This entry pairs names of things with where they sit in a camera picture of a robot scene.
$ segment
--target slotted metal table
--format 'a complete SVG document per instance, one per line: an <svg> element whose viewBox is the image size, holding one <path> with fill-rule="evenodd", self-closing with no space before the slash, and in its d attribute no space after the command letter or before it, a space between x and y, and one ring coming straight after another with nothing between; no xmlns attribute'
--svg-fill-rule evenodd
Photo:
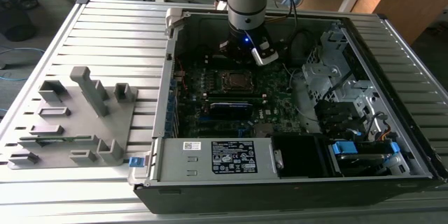
<svg viewBox="0 0 448 224"><path fill-rule="evenodd" d="M22 223L198 223L292 220L315 217L422 213L448 210L448 187L402 195L370 207L263 211L219 215L155 215L127 182L128 165L100 168L10 170L8 153L36 111L44 80L70 81L75 65L88 66L104 86L139 88L126 155L150 150L166 57L166 11L211 5L79 0L0 124L0 213ZM396 33L376 15L302 12L350 17L430 139L448 165L448 94Z"/></svg>

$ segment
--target warning label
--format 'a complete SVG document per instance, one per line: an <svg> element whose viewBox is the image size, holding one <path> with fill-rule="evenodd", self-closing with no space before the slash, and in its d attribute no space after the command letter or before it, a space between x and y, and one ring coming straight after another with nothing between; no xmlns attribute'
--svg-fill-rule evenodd
<svg viewBox="0 0 448 224"><path fill-rule="evenodd" d="M256 173L254 141L212 142L212 172L215 174Z"/></svg>

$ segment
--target green circuit board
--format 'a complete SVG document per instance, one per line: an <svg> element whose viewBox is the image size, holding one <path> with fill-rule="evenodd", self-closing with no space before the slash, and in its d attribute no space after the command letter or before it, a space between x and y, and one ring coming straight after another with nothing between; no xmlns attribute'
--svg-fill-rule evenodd
<svg viewBox="0 0 448 224"><path fill-rule="evenodd" d="M300 132L290 78L280 62L243 66L223 56L179 60L178 80L179 137L266 137L274 132ZM232 117L214 106L240 104L248 114Z"/></svg>

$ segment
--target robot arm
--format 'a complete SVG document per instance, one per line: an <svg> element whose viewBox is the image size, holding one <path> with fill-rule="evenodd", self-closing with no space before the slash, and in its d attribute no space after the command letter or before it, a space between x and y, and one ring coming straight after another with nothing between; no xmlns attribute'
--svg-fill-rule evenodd
<svg viewBox="0 0 448 224"><path fill-rule="evenodd" d="M231 36L222 48L250 51L259 66L279 58L271 36L264 27L264 14L268 0L228 0ZM288 4L290 0L275 0Z"/></svg>

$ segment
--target white sticker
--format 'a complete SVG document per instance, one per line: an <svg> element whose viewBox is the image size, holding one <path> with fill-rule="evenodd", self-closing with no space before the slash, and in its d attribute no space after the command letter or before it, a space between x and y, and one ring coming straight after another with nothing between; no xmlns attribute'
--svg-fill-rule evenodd
<svg viewBox="0 0 448 224"><path fill-rule="evenodd" d="M199 151L202 149L202 142L184 142L184 151Z"/></svg>

